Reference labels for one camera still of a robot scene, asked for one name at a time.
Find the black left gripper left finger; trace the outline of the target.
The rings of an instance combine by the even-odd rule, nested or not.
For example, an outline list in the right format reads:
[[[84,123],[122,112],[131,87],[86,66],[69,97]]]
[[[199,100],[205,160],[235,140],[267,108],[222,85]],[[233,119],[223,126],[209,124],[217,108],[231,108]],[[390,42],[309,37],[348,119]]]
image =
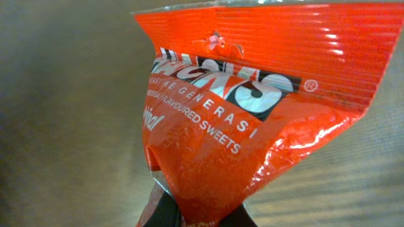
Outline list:
[[[181,227],[182,215],[176,201],[155,184],[138,220],[137,227]]]

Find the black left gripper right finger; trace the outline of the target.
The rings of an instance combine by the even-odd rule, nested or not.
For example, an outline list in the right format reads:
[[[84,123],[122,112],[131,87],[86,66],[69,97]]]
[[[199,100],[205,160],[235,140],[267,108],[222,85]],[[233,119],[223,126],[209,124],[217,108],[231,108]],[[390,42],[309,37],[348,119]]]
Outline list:
[[[219,222],[219,227],[258,227],[246,210],[245,204],[241,204]]]

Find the red sweets bag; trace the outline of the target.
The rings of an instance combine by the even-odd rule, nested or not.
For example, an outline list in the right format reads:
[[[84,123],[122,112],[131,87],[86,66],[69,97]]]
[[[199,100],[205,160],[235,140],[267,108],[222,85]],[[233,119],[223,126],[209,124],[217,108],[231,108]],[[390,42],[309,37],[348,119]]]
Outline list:
[[[150,173],[182,226],[219,226],[368,111],[403,3],[213,1],[134,13],[153,42]]]

